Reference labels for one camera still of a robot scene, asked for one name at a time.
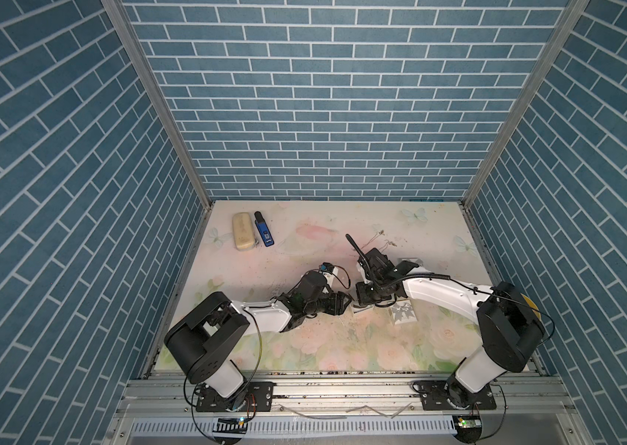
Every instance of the black bracket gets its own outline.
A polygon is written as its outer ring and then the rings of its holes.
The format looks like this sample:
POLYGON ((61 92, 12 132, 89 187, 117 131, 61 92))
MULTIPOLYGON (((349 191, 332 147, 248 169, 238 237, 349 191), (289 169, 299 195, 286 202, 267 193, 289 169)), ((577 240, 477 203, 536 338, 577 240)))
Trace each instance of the black bracket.
MULTIPOLYGON (((444 380, 421 380, 415 382, 415 386, 422 400, 422 409, 425 411, 469 410, 466 406, 452 405, 444 380)), ((488 384, 476 394, 476 408, 480 411, 496 409, 496 400, 488 384)))
MULTIPOLYGON (((251 394, 254 396, 256 402, 257 412, 270 412, 271 411, 271 398, 273 396, 273 382, 250 382, 247 390, 243 393, 245 395, 251 394)), ((212 388, 203 388, 200 392, 200 397, 197 398, 197 412, 228 412, 228 409, 232 409, 232 401, 220 396, 217 391, 212 388)), ((237 411, 246 412, 247 403, 244 403, 237 411)))

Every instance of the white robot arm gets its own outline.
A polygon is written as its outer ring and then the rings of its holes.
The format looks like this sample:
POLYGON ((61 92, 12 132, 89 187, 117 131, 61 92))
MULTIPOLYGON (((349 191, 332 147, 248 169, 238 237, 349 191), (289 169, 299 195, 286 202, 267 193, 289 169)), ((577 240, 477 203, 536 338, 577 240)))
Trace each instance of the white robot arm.
POLYGON ((270 302, 242 303, 215 292, 195 307, 165 336, 166 346, 188 380, 208 384, 221 397, 232 397, 232 405, 237 406, 237 395, 246 384, 227 356, 242 335, 286 332, 321 312, 339 316, 351 303, 388 307, 399 298, 410 298, 446 307, 479 326, 482 345, 460 363, 445 386, 450 403, 467 409, 496 377, 521 371, 545 335, 530 300, 509 283, 475 286, 410 261, 395 266, 376 248, 363 254, 347 237, 360 255, 363 273, 355 296, 331 289, 337 268, 324 263, 270 302))

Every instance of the blue lighter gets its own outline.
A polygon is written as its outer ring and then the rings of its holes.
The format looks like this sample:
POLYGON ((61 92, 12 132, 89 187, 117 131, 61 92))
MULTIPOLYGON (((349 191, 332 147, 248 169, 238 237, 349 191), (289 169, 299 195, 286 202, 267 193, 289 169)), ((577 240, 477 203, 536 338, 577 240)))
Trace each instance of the blue lighter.
POLYGON ((266 247, 273 245, 273 238, 271 237, 271 232, 268 230, 266 226, 266 221, 264 217, 261 215, 260 211, 254 212, 254 223, 256 224, 256 228, 259 230, 259 235, 261 235, 261 240, 264 242, 266 247))

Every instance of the ventilation grille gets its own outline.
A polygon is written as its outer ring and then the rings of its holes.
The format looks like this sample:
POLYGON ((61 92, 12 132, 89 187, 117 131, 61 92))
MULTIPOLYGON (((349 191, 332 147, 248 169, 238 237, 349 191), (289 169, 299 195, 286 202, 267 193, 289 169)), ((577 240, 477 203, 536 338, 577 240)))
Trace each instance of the ventilation grille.
MULTIPOLYGON (((211 434, 215 419, 197 420, 200 429, 211 434)), ((236 428, 222 425, 221 431, 236 428)), ((248 439, 298 439, 303 437, 325 437, 356 435, 413 435, 413 434, 456 434, 451 416, 422 415, 405 416, 400 419, 383 419, 373 416, 348 416, 346 419, 318 420, 298 416, 257 417, 248 423, 248 439)), ((138 419, 133 423, 131 436, 199 436, 190 418, 183 419, 138 419)), ((240 434, 217 433, 217 436, 239 437, 240 434)))

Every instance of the blue brick-pattern wall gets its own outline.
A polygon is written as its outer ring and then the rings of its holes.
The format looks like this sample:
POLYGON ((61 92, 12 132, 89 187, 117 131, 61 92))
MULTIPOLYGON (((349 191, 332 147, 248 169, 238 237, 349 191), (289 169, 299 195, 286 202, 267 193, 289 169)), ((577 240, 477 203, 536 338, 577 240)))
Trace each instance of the blue brick-pattern wall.
POLYGON ((217 199, 458 200, 566 0, 131 1, 217 199))
POLYGON ((627 2, 588 4, 472 210, 593 440, 627 444, 627 2))
POLYGON ((100 443, 202 206, 98 0, 0 0, 0 444, 100 443))

